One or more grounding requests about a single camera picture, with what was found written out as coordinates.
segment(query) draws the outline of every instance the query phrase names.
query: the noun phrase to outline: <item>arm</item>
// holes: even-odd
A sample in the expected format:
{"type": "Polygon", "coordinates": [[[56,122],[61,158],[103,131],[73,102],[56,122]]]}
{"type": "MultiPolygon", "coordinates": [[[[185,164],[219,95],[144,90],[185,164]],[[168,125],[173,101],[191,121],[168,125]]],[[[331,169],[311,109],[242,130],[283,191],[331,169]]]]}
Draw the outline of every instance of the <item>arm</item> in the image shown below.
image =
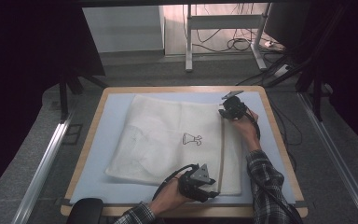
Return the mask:
{"type": "Polygon", "coordinates": [[[178,179],[172,179],[150,204],[139,203],[128,210],[115,224],[145,224],[153,222],[161,213],[171,211],[183,203],[192,202],[191,199],[179,192],[178,179]]]}
{"type": "MultiPolygon", "coordinates": [[[[249,110],[248,113],[250,113],[255,120],[258,119],[255,112],[249,110]]],[[[284,177],[275,170],[267,155],[262,151],[253,124],[246,117],[232,120],[232,124],[241,133],[250,152],[249,155],[246,156],[249,175],[253,176],[261,185],[265,186],[278,201],[288,207],[281,192],[284,177]]],[[[266,221],[267,223],[291,223],[291,219],[286,212],[276,204],[254,180],[252,180],[252,194],[254,197],[255,223],[266,223],[266,221]]]]}

